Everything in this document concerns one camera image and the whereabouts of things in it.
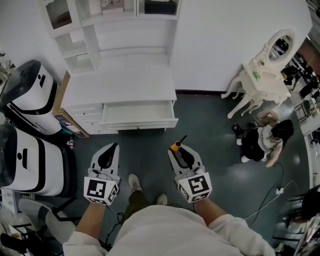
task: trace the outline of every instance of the drawer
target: drawer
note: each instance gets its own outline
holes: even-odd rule
[[[101,119],[92,119],[92,120],[81,120],[81,119],[74,119],[79,125],[81,126],[93,126],[93,125],[99,125],[99,122],[101,122]]]
[[[99,135],[99,134],[118,134],[116,130],[92,130],[88,131],[90,135]]]
[[[103,104],[88,104],[88,105],[79,105],[66,107],[65,110],[69,113],[70,116],[85,116],[87,114],[100,114],[103,112]]]
[[[85,125],[81,125],[81,127],[88,134],[117,134],[118,133],[114,129],[107,129],[105,127],[101,127],[101,125],[99,125],[98,123],[85,124]]]
[[[82,114],[73,114],[72,118],[74,120],[79,121],[92,121],[92,120],[102,120],[102,112],[101,113],[82,113]]]
[[[99,124],[106,129],[130,130],[175,127],[177,122],[173,102],[162,100],[104,104]]]
[[[156,128],[173,128],[177,125],[178,119],[144,121],[144,122],[123,122],[123,123],[102,123],[100,126],[110,130],[139,130]]]

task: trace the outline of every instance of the white shirt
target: white shirt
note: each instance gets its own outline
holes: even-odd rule
[[[110,252],[95,238],[74,232],[63,244],[65,256],[275,256],[247,223],[229,214],[208,227],[182,208],[152,205],[127,219]]]
[[[283,141],[271,140],[273,127],[271,125],[266,125],[265,127],[258,128],[258,145],[259,147],[268,154],[275,146],[279,145],[282,147]]]

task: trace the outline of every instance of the cardboard box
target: cardboard box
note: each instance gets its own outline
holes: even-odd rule
[[[90,135],[82,129],[82,127],[77,124],[75,120],[63,109],[61,108],[61,103],[65,95],[65,91],[67,89],[67,85],[69,83],[70,75],[68,71],[65,73],[60,88],[58,90],[52,114],[53,116],[59,120],[60,124],[62,124],[65,128],[67,128],[74,135],[84,138],[89,137]]]

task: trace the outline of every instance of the oval mirror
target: oval mirror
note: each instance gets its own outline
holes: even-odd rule
[[[292,37],[289,35],[281,36],[272,46],[269,52],[269,60],[276,61],[284,57],[292,43]]]

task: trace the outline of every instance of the white vanity table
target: white vanity table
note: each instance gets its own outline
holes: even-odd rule
[[[288,49],[274,60],[272,54],[279,39],[285,40]],[[291,29],[281,30],[264,45],[262,51],[249,64],[242,64],[243,70],[239,76],[231,82],[227,93],[221,95],[221,98],[224,99],[232,92],[237,91],[237,95],[233,97],[233,99],[236,99],[239,93],[244,93],[240,103],[227,115],[228,119],[231,119],[237,111],[249,102],[249,107],[241,113],[241,116],[248,111],[251,114],[253,110],[261,107],[264,101],[274,101],[279,107],[291,96],[283,82],[281,70],[292,58],[294,44],[294,31]]]
[[[231,119],[237,111],[250,101],[250,106],[241,113],[241,116],[248,111],[251,114],[252,111],[261,107],[263,101],[274,101],[280,106],[282,102],[290,97],[290,93],[282,80],[275,79],[274,75],[270,73],[263,73],[261,78],[257,80],[248,64],[242,64],[242,67],[243,71],[232,81],[227,93],[221,95],[223,99],[228,97],[234,92],[239,82],[241,82],[242,88],[245,91],[245,95],[240,103],[227,115],[228,119]]]

